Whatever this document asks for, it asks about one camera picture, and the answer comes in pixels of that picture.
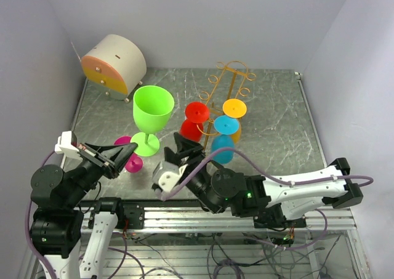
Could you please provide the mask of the pink plastic wine glass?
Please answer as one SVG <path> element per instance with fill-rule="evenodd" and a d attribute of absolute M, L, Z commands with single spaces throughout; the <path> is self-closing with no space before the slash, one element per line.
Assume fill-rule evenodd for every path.
<path fill-rule="evenodd" d="M 124 144 L 129 144 L 131 143 L 131 136 L 121 136 L 118 139 L 115 140 L 114 144 L 115 145 L 124 145 Z M 133 153 L 129 160 L 127 161 L 125 167 L 127 172 L 129 173 L 137 173 L 143 168 L 143 160 L 141 157 Z"/>

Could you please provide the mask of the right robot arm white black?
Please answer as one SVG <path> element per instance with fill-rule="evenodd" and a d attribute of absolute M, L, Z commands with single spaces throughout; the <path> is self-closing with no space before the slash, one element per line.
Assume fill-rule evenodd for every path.
<path fill-rule="evenodd" d="M 236 217 L 255 217 L 261 224 L 285 227 L 324 205 L 334 209 L 361 203 L 360 184 L 352 181 L 345 158 L 315 172 L 284 177 L 260 172 L 247 176 L 207 157 L 203 146 L 174 133 L 177 150 L 164 148 L 164 160 L 153 173 L 153 190 L 161 200 L 172 198 L 183 187 L 197 197 L 205 211 Z"/>

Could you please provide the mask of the green plastic wine glass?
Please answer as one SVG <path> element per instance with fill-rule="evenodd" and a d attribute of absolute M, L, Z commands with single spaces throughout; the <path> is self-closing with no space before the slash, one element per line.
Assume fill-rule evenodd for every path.
<path fill-rule="evenodd" d="M 166 89 L 147 85 L 138 88 L 133 96 L 133 119 L 139 132 L 131 138 L 138 147 L 135 153 L 140 157 L 151 157 L 160 148 L 156 133 L 166 127 L 175 100 Z"/>

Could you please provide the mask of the orange plastic wine glass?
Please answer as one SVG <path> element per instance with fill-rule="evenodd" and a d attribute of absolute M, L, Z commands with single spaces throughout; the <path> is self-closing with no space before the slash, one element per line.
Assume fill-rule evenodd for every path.
<path fill-rule="evenodd" d="M 237 119 L 239 123 L 238 130 L 234 134 L 230 135 L 234 143 L 237 144 L 241 138 L 242 132 L 241 118 L 246 114 L 247 106 L 240 99 L 228 99 L 223 103 L 222 110 L 225 115 Z"/>

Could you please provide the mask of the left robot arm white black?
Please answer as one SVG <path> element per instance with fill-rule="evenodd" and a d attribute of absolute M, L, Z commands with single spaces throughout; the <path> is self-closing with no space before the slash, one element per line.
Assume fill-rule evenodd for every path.
<path fill-rule="evenodd" d="M 116 228 L 127 225 L 122 199 L 104 197 L 94 207 L 93 230 L 86 252 L 79 258 L 84 213 L 81 200 L 102 177 L 115 179 L 138 147 L 135 143 L 74 148 L 80 164 L 69 171 L 48 164 L 31 178 L 30 200 L 37 206 L 26 230 L 29 246 L 46 278 L 102 278 L 104 256 Z"/>

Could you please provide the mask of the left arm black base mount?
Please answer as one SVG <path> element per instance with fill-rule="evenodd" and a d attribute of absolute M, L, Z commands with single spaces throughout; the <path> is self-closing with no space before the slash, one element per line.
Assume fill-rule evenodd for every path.
<path fill-rule="evenodd" d="M 115 213 L 118 217 L 116 229 L 141 230 L 145 223 L 145 210 L 137 203 L 120 201 Z"/>

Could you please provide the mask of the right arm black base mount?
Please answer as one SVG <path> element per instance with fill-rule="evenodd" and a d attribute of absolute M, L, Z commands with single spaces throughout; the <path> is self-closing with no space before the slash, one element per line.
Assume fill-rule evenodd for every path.
<path fill-rule="evenodd" d="M 267 228 L 267 229 L 277 229 L 281 230 L 284 228 L 305 228 L 307 223 L 305 219 L 287 219 L 280 207 L 265 208 L 260 211 L 254 220 L 255 228 Z"/>

